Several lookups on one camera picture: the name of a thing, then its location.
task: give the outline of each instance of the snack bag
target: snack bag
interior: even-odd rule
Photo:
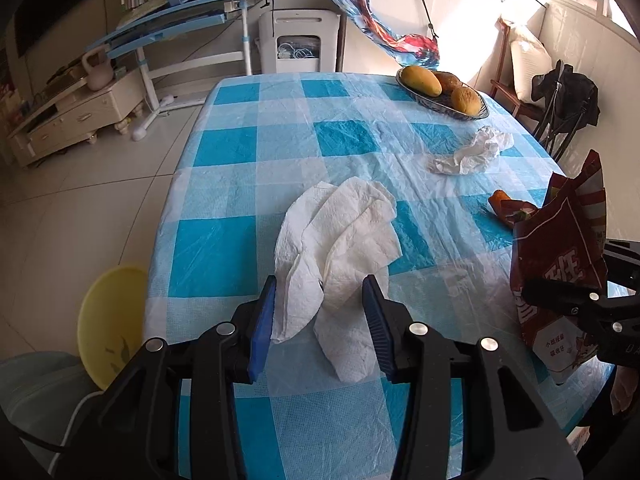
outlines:
[[[510,282],[522,336],[557,384],[593,357],[596,345],[569,317],[525,303],[522,287],[544,277],[594,286],[606,294],[605,236],[602,167],[593,150],[577,178],[554,174],[542,208],[514,224]]]

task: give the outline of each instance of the blue gripper pad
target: blue gripper pad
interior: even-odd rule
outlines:
[[[258,300],[258,307],[261,306],[262,309],[255,325],[254,336],[251,339],[251,358],[249,360],[248,375],[252,383],[264,370],[264,364],[267,361],[275,299],[276,279],[270,276],[265,282]]]
[[[388,378],[398,371],[394,359],[394,341],[386,322],[380,299],[382,292],[373,276],[367,276],[362,282],[362,306],[367,317],[369,332],[376,350],[378,365]]]

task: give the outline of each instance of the white floor tile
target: white floor tile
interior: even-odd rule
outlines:
[[[5,317],[36,350],[77,352],[89,286],[118,264],[151,178],[59,192],[44,214]]]
[[[175,139],[174,145],[169,150],[169,153],[166,154],[166,157],[162,161],[160,165],[160,169],[158,170],[158,175],[171,175],[174,174],[175,168],[178,165],[178,161],[180,161],[180,156],[182,155],[182,150],[184,149],[184,145],[187,143],[187,139],[189,138],[189,134],[191,133],[191,129],[198,118],[198,114],[202,110],[202,106],[198,106],[193,109],[193,113],[189,120],[182,128],[180,135]]]
[[[76,160],[69,153],[54,153],[39,163],[20,168],[14,163],[0,175],[0,201],[18,202],[36,196],[55,193],[74,170]]]
[[[155,177],[129,233],[120,259],[121,265],[133,264],[145,270],[149,268],[156,231],[170,184],[171,175]]]
[[[33,352],[33,348],[0,316],[0,361]]]
[[[17,282],[52,195],[0,207],[0,315],[14,304]]]
[[[155,176],[165,156],[191,117],[194,108],[172,110],[160,115],[149,127],[146,137],[133,142],[114,128],[98,131],[94,145],[81,143],[70,150],[76,163],[62,189]],[[134,124],[129,126],[133,131]]]

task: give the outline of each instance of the white appliance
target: white appliance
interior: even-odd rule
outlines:
[[[339,25],[330,10],[265,12],[258,22],[262,73],[335,72]]]

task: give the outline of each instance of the colorful fabric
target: colorful fabric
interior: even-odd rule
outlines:
[[[333,0],[355,25],[377,46],[386,51],[400,65],[421,65],[437,68],[440,62],[437,40],[407,34],[398,36],[376,17],[369,0]]]
[[[207,98],[182,154],[158,227],[145,336],[197,338],[254,300],[274,271],[285,212],[321,180],[377,180],[398,200],[402,257],[389,266],[389,297],[444,336],[492,336],[537,385],[568,433],[605,383],[591,360],[564,386],[524,346],[509,287],[511,232],[488,197],[503,189],[540,206],[558,166],[508,112],[485,96],[485,120],[457,121],[415,103],[388,76],[288,73],[230,78]],[[482,126],[514,146],[491,173],[426,170],[428,153],[451,154]],[[338,381],[310,327],[272,344],[265,371],[236,385],[249,480],[388,478],[407,384],[381,374]],[[180,471],[188,473],[189,385],[180,411]],[[449,470],[460,470],[462,391],[452,382]]]

